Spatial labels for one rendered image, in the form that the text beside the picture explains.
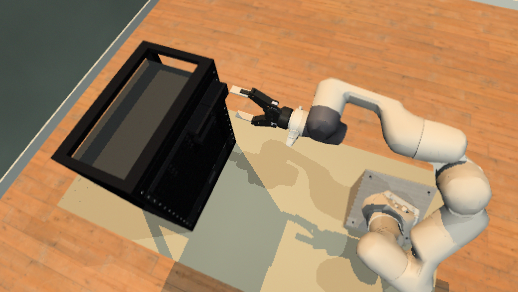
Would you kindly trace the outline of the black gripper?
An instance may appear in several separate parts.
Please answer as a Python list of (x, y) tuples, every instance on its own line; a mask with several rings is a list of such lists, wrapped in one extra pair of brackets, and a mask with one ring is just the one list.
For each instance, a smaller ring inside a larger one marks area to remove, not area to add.
[(270, 98), (254, 87), (250, 91), (237, 86), (232, 86), (230, 93), (245, 98), (249, 97), (253, 102), (260, 106), (265, 113), (263, 115), (254, 116), (238, 111), (235, 117), (249, 121), (252, 125), (254, 124), (254, 126), (288, 129), (288, 123), (293, 112), (292, 108), (286, 106), (283, 106), (282, 108), (277, 107), (279, 101)]

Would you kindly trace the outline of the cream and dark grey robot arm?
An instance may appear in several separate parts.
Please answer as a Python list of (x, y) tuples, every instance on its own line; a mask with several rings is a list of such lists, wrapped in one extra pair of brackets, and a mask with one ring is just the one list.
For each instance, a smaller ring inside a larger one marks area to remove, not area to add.
[[(371, 195), (361, 206), (369, 232), (356, 247), (366, 267), (399, 292), (431, 292), (439, 264), (488, 226), (489, 181), (465, 155), (468, 142), (463, 131), (415, 116), (397, 100), (338, 78), (317, 85), (310, 111), (299, 106), (292, 112), (286, 146), (291, 147), (299, 136), (341, 144), (347, 132), (340, 120), (346, 103), (377, 114), (383, 138), (394, 153), (434, 165), (445, 204), (415, 225), (419, 209), (389, 190)], [(405, 251), (403, 236), (409, 231), (412, 247)]]

